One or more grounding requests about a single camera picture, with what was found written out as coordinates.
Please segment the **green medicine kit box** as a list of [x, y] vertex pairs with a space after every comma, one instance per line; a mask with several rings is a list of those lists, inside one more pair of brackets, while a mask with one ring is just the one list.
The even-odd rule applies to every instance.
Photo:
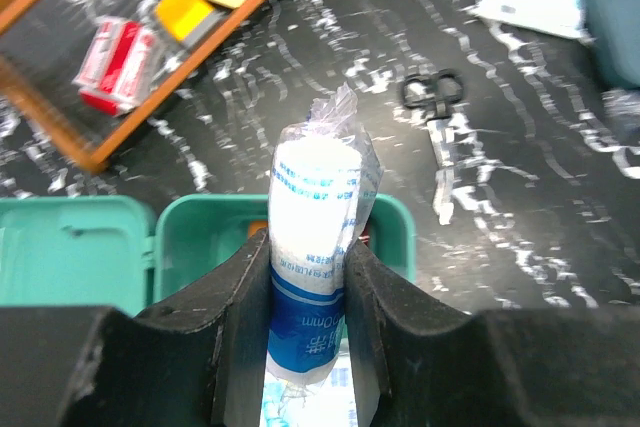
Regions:
[[[191, 195], [160, 215], [125, 196], [4, 199], [1, 303], [136, 314], [228, 260], [268, 220], [268, 196]], [[364, 231], [384, 264], [415, 278], [415, 225], [401, 202], [376, 196]]]

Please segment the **blue white small tube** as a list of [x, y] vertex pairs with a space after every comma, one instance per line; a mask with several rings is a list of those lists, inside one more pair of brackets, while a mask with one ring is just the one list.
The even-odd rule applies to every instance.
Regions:
[[273, 307], [267, 369], [306, 386], [323, 381], [343, 336], [347, 254], [364, 231], [383, 169], [357, 95], [342, 85], [285, 127], [268, 196]]

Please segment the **blue divided tray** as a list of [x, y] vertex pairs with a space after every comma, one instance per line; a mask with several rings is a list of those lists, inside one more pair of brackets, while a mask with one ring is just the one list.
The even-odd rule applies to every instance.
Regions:
[[596, 65], [607, 85], [639, 87], [639, 0], [583, 0]]

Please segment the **white blue sachet packet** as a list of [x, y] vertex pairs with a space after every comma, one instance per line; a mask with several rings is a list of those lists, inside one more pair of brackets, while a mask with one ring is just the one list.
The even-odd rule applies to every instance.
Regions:
[[266, 372], [259, 425], [356, 427], [358, 419], [349, 352], [339, 353], [325, 380], [308, 386], [298, 386]]

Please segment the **white blue card packet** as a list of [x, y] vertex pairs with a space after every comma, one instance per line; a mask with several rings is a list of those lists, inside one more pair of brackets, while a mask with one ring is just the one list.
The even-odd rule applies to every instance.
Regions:
[[577, 40], [585, 31], [582, 0], [476, 0], [475, 14], [485, 20]]

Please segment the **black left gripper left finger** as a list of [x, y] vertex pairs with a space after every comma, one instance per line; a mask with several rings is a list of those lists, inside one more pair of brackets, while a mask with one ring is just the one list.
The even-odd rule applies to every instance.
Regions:
[[5, 426], [256, 426], [270, 316], [269, 237], [128, 316], [1, 312]]

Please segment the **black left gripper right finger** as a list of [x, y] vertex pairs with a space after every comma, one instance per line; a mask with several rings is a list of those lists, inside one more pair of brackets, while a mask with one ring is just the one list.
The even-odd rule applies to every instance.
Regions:
[[467, 315], [356, 244], [345, 309], [362, 426], [635, 426], [635, 307]]

